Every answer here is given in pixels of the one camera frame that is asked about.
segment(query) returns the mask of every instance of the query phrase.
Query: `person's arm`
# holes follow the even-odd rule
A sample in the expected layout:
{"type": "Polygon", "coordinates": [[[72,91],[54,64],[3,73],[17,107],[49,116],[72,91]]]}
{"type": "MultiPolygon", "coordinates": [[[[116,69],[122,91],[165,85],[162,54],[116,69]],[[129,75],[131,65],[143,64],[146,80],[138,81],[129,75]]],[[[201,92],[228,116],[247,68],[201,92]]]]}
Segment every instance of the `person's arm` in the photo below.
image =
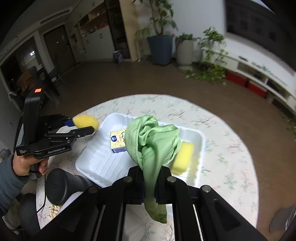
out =
{"type": "Polygon", "coordinates": [[[39,172],[44,175],[48,158],[37,160],[33,156],[12,154],[0,163],[0,214],[6,215],[10,205],[28,182],[30,165],[40,162],[39,172]]]}

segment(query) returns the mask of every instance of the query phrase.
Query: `human hand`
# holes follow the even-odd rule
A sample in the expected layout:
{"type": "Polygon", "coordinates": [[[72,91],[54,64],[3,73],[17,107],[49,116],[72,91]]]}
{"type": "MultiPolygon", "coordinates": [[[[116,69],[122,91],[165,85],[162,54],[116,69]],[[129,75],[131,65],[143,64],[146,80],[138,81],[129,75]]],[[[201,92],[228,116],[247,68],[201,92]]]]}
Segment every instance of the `human hand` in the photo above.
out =
{"type": "Polygon", "coordinates": [[[30,165],[39,163],[39,172],[44,175],[47,171],[48,157],[43,160],[38,160],[32,155],[18,156],[16,153],[13,157],[12,167],[15,174],[18,176],[26,176],[29,174],[30,165]]]}

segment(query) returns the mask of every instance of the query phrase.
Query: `metal bolt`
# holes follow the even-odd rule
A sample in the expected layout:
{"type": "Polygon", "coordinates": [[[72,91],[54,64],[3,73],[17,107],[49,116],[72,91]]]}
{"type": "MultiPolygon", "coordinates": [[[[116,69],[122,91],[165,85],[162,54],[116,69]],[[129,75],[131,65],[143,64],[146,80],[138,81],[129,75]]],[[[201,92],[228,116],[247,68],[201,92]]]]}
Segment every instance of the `metal bolt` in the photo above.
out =
{"type": "Polygon", "coordinates": [[[168,177],[167,180],[170,182],[170,183],[174,183],[177,179],[175,177],[168,177]]]}
{"type": "Polygon", "coordinates": [[[204,185],[204,186],[202,186],[202,190],[203,190],[204,192],[210,192],[212,189],[211,189],[210,186],[208,186],[208,185],[204,185]]]}
{"type": "Polygon", "coordinates": [[[98,191],[97,187],[90,187],[89,188],[89,193],[96,193],[98,191]]]}
{"type": "Polygon", "coordinates": [[[133,180],[133,178],[129,177],[129,176],[123,178],[123,181],[126,183],[130,183],[132,180],[133,180]]]}

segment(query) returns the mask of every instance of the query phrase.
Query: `wooden floor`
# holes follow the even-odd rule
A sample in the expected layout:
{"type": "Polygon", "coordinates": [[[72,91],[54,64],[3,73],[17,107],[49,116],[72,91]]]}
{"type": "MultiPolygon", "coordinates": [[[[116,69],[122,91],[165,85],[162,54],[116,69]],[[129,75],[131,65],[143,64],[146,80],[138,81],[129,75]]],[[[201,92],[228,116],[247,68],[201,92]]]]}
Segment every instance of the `wooden floor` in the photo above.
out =
{"type": "Polygon", "coordinates": [[[149,62],[85,63],[64,76],[60,105],[48,102],[43,112],[74,116],[104,101],[132,94],[168,94],[195,103],[222,118],[248,147],[259,181],[257,229],[270,241],[282,232],[270,233],[275,212],[296,203],[296,143],[279,110],[248,89],[226,81],[202,83],[186,79],[174,64],[149,62]]]}

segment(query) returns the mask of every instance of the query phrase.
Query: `floral tablecloth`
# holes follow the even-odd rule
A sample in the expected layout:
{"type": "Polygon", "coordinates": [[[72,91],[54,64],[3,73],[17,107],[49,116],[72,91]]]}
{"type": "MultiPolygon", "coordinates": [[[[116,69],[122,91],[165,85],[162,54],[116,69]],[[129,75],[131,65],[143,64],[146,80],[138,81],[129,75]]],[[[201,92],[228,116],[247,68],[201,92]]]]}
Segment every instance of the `floral tablecloth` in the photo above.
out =
{"type": "MultiPolygon", "coordinates": [[[[159,121],[200,130],[205,138],[205,154],[200,177],[196,187],[210,185],[233,208],[235,208],[254,227],[258,216],[258,180],[252,157],[238,135],[219,117],[186,100],[167,95],[133,95],[107,101],[94,106],[81,114],[94,116],[99,122],[113,112],[126,115],[154,115],[159,121]]],[[[62,127],[58,132],[68,132],[62,127]]],[[[79,138],[73,150],[53,156],[49,159],[50,172],[61,168],[72,174],[79,174],[75,161],[90,136],[79,138]]],[[[38,179],[36,208],[44,202],[44,179],[38,179]]],[[[43,210],[38,213],[40,227],[50,222],[50,202],[46,200],[43,210]]],[[[145,227],[146,240],[175,240],[173,218],[168,217],[167,224],[152,220],[143,205],[133,205],[133,212],[141,218],[145,227]]]]}

